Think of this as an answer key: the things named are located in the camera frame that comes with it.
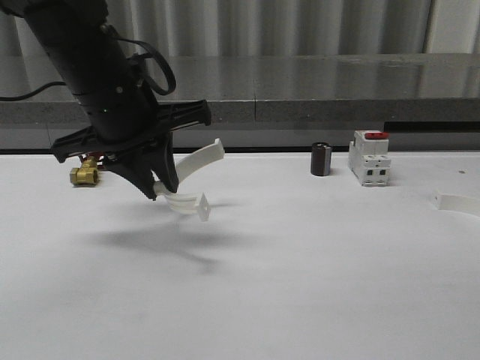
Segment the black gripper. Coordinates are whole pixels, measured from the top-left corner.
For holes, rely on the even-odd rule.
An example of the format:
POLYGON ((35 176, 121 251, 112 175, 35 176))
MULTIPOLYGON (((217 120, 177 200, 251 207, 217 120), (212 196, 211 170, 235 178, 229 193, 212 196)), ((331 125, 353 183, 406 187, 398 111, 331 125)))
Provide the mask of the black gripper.
POLYGON ((210 125, 210 109, 205 100, 150 103, 144 107, 132 103, 100 106, 90 99, 77 102, 91 125, 56 139, 52 154, 63 163, 89 152, 113 153, 117 157, 106 158, 106 170, 129 181, 150 200, 157 197, 152 170, 168 191, 178 190, 172 132, 197 124, 210 125), (140 152, 132 152, 137 149, 149 152, 151 167, 140 152))

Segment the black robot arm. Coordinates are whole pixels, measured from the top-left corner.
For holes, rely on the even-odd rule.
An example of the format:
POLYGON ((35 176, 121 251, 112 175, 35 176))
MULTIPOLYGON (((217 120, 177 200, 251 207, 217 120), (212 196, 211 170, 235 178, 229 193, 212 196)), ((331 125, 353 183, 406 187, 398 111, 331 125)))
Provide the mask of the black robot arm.
POLYGON ((100 152, 106 170, 149 199, 156 181, 176 192, 173 131, 209 125, 211 113, 204 100, 158 103, 176 89, 167 60, 148 43, 126 56, 105 1, 3 1, 1 10, 27 22, 90 121, 52 144, 57 161, 100 152))

